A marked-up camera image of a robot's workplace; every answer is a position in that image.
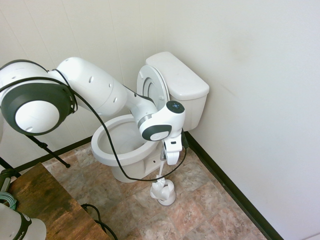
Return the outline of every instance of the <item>wooden tabletop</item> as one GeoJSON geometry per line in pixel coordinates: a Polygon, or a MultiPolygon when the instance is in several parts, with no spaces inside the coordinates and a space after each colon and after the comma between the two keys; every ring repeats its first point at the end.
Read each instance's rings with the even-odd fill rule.
{"type": "Polygon", "coordinates": [[[19,212],[44,222],[46,240],[111,239],[41,163],[16,179],[8,192],[19,212]]]}

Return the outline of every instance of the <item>white robotic arm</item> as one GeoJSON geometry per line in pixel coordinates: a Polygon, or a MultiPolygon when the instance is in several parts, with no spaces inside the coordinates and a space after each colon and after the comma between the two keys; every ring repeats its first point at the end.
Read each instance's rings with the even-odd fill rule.
{"type": "Polygon", "coordinates": [[[174,165],[182,150],[181,132],[185,109],[168,101],[158,111],[150,98],[140,96],[116,81],[108,73],[78,57],[64,60],[57,70],[47,71],[37,63],[17,60],[0,68],[0,103],[6,121],[18,132],[42,135],[57,128],[74,112],[72,94],[81,95],[102,116],[112,116],[128,107],[142,137],[162,140],[167,163],[174,165]]]}

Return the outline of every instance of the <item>toilet tank lid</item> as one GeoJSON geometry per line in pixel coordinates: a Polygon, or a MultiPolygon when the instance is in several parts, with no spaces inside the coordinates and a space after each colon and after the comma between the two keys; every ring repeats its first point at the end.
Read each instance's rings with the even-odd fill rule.
{"type": "Polygon", "coordinates": [[[209,85],[170,52],[150,56],[145,63],[159,71],[177,100],[198,99],[209,92],[209,85]]]}

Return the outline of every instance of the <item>toilet seat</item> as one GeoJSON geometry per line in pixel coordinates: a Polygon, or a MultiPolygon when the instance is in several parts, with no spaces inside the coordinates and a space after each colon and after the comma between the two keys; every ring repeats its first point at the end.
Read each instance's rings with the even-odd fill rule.
{"type": "Polygon", "coordinates": [[[137,93],[153,100],[158,111],[170,100],[167,84],[152,66],[143,66],[136,81],[137,93]]]}

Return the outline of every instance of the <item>white toilet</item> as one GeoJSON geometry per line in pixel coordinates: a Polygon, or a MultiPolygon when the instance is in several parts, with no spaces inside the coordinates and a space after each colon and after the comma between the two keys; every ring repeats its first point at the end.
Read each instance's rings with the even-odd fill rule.
{"type": "MultiPolygon", "coordinates": [[[[137,78],[137,93],[151,98],[160,110],[175,100],[185,108],[184,131],[197,127],[209,86],[170,52],[157,53],[145,61],[137,78]]],[[[119,161],[132,178],[142,179],[160,167],[161,141],[142,138],[131,114],[115,117],[105,123],[119,161]]],[[[94,157],[112,167],[113,176],[124,183],[134,182],[124,176],[112,152],[107,134],[101,126],[91,140],[94,157]]]]}

